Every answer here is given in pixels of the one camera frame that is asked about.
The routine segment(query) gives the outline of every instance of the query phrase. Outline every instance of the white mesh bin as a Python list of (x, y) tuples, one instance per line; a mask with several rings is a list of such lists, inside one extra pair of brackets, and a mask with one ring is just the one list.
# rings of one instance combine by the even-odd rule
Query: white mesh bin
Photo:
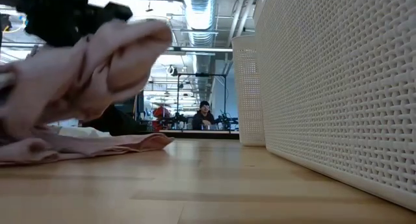
[(416, 210), (416, 0), (265, 0), (267, 149)]
[(247, 146), (265, 146), (255, 38), (239, 36), (233, 38), (232, 44), (240, 142)]

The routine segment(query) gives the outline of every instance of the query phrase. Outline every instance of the ceiling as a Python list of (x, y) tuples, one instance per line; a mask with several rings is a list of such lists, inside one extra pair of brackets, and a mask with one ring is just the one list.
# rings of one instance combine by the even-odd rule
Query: ceiling
[[(157, 18), (160, 20), (166, 20), (172, 28), (174, 34), (174, 42), (172, 46), (180, 47), (192, 47), (193, 44), (190, 41), (190, 36), (187, 30), (189, 30), (189, 23), (185, 17), (186, 6), (179, 1), (158, 1), (158, 0), (90, 0), (90, 4), (105, 6), (109, 1), (127, 5), (133, 11), (133, 17), (130, 21), (138, 21), (148, 18)], [(242, 13), (247, 7), (247, 0), (244, 0)], [(228, 47), (229, 31), (233, 23), (233, 17), (235, 13), (235, 7), (238, 6), (237, 0), (216, 0), (215, 1), (215, 17), (214, 17), (214, 31), (215, 36), (211, 47)], [(242, 35), (254, 33), (254, 21), (252, 19), (254, 12), (254, 6), (249, 6), (249, 13), (244, 25), (244, 31)], [(3, 34), (3, 42), (29, 42), (29, 43), (42, 43), (42, 41), (35, 37), (28, 35), (24, 32), (24, 20), (25, 15), (16, 12), (13, 8), (5, 5), (0, 5), (0, 13), (9, 14), (12, 28), (10, 32)], [(31, 48), (17, 48), (17, 47), (2, 47), (0, 62), (7, 63), (14, 60), (25, 59), (31, 52)], [(195, 64), (195, 57), (201, 56), (194, 53), (181, 53), (171, 54), (167, 53), (160, 56), (156, 61), (151, 71), (150, 80), (153, 84), (148, 84), (145, 87), (145, 99), (152, 102), (171, 103), (176, 102), (176, 89), (177, 89), (177, 77), (170, 75), (170, 66), (177, 69), (179, 73), (195, 73), (197, 71)], [(203, 56), (211, 57), (211, 60), (225, 60), (231, 59), (229, 56), (224, 56), (223, 53), (206, 53)], [(224, 69), (218, 69), (214, 67), (213, 71), (222, 71)], [(210, 90), (212, 85), (212, 79), (207, 79), (207, 82), (202, 82), (201, 78), (197, 79), (187, 75), (181, 76), (180, 83), (184, 85), (181, 89), (181, 99), (179, 104), (184, 111), (190, 111), (196, 108), (198, 104), (195, 104), (202, 98), (200, 91), (201, 86), (205, 86), (203, 90)]]

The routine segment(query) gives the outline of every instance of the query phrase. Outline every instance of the dark jacket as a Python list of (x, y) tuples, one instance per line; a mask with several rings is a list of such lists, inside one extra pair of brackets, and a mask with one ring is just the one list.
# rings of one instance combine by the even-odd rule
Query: dark jacket
[(201, 111), (198, 111), (193, 119), (192, 119), (192, 129), (193, 130), (201, 130), (201, 126), (202, 126), (202, 120), (207, 120), (209, 121), (211, 124), (215, 124), (215, 119), (213, 114), (211, 113), (211, 111), (208, 111), (207, 115), (204, 116)]

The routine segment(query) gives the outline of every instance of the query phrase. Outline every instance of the pink cloth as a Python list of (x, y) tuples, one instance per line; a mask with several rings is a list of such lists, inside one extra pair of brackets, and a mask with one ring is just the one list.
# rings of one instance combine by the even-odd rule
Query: pink cloth
[(40, 129), (45, 123), (91, 120), (143, 89), (150, 69), (172, 42), (165, 23), (106, 23), (73, 47), (43, 49), (0, 66), (0, 88), (13, 85), (0, 106), (0, 164), (28, 164), (162, 149), (163, 134), (72, 138)]

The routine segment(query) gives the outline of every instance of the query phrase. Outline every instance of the man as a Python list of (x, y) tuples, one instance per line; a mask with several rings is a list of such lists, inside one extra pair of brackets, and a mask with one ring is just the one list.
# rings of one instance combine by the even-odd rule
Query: man
[(202, 101), (200, 104), (200, 110), (194, 115), (192, 119), (192, 129), (201, 130), (201, 126), (210, 126), (215, 123), (214, 116), (209, 111), (209, 103)]

